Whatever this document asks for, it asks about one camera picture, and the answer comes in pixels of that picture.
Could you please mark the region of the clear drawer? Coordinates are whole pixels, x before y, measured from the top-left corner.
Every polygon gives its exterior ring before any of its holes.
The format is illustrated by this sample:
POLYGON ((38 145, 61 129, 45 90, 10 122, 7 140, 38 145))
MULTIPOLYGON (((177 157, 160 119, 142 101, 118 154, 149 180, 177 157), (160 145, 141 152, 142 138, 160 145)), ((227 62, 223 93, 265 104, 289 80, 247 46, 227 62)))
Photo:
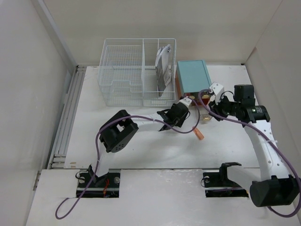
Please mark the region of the clear drawer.
POLYGON ((195 106, 195 102, 191 99, 187 99, 184 101, 184 104, 187 106, 187 107, 190 107, 190 106, 195 106))
POLYGON ((183 96, 189 97, 194 100, 209 100, 211 98, 211 94, 209 94, 208 92, 186 92, 183 96))

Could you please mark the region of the brown drawer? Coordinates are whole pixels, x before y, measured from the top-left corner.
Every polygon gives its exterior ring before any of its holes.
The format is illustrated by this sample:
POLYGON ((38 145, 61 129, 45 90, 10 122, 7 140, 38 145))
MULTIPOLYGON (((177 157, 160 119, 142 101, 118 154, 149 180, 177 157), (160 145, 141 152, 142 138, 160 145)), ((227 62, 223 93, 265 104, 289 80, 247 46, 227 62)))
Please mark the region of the brown drawer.
POLYGON ((203 107, 200 101, 197 101, 199 107, 199 116, 200 116, 200 123, 204 124, 212 119, 212 116, 209 112, 203 107))

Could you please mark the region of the orange transparent case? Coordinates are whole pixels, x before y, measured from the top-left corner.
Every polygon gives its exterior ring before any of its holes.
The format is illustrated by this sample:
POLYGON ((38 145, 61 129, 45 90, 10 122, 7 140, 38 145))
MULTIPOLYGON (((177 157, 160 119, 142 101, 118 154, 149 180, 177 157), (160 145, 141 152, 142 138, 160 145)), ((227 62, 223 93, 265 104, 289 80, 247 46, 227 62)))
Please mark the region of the orange transparent case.
POLYGON ((198 128, 195 128, 193 132, 199 140, 203 140, 205 138, 198 128))

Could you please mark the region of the teal drawer box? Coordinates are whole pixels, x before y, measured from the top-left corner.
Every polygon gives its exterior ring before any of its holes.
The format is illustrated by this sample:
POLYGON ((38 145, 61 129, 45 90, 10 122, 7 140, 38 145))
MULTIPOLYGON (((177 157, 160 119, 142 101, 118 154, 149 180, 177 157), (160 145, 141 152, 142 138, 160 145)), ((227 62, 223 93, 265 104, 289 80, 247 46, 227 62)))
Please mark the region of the teal drawer box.
POLYGON ((178 61, 175 84, 178 97, 194 97, 196 103, 201 106, 199 92, 212 85, 205 60, 178 61))

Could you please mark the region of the grey setup guide booklet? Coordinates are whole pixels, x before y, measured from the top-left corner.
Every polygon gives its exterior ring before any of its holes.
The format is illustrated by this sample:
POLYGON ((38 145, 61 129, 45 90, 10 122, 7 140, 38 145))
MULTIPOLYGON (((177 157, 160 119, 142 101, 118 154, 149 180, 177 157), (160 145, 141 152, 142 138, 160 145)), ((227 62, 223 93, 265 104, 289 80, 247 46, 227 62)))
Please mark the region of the grey setup guide booklet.
POLYGON ((166 89, 169 75, 168 69, 169 51, 162 50, 156 58, 155 69, 157 75, 158 96, 161 97, 166 89))

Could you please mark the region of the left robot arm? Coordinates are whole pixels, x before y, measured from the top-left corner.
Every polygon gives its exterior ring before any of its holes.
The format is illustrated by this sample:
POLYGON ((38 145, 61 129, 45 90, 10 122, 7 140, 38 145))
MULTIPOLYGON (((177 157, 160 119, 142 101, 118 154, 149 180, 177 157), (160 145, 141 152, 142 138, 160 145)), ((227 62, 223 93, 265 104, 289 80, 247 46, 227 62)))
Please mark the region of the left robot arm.
POLYGON ((90 183, 96 187, 104 184, 114 154, 125 148, 137 132, 180 128, 189 114, 190 104, 190 99, 182 99, 169 109, 141 116, 118 111, 99 129, 95 141, 97 162, 95 171, 89 173, 90 183))

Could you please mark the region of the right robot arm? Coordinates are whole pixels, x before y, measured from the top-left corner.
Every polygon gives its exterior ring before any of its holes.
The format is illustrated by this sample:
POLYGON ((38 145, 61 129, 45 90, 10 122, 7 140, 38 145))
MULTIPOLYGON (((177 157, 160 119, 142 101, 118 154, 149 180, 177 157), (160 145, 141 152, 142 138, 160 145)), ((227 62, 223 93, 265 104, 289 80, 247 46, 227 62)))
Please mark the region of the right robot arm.
POLYGON ((260 167, 260 177, 243 169, 237 162, 223 163, 218 173, 222 185, 234 182, 248 191, 257 207, 290 205, 300 192, 298 177, 292 176, 284 159, 278 154, 272 135, 267 109, 256 105, 253 85, 236 85, 233 101, 225 95, 221 84, 210 86, 214 101, 209 103, 218 121, 229 116, 236 117, 249 136, 260 167))

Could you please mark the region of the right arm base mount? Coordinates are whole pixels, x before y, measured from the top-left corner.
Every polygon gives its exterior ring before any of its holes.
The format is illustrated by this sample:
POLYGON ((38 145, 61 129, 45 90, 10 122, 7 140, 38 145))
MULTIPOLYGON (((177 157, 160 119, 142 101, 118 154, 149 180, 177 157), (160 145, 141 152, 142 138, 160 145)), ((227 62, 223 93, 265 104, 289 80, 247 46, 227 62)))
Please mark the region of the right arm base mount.
POLYGON ((203 171, 201 185, 205 189, 206 198, 249 197, 248 192, 237 183, 228 179, 222 180, 216 170, 203 171))

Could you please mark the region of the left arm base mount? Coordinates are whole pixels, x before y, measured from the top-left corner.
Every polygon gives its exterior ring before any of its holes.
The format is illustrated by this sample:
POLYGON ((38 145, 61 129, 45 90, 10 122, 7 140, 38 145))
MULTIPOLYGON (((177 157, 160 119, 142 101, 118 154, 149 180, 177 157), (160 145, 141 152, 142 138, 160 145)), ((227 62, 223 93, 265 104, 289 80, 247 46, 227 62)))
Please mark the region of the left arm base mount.
MULTIPOLYGON (((109 171, 98 184, 92 181, 82 198, 119 198, 120 176, 120 170, 109 171)), ((78 180, 76 197, 79 198, 91 176, 86 170, 81 170, 75 178, 78 180)))

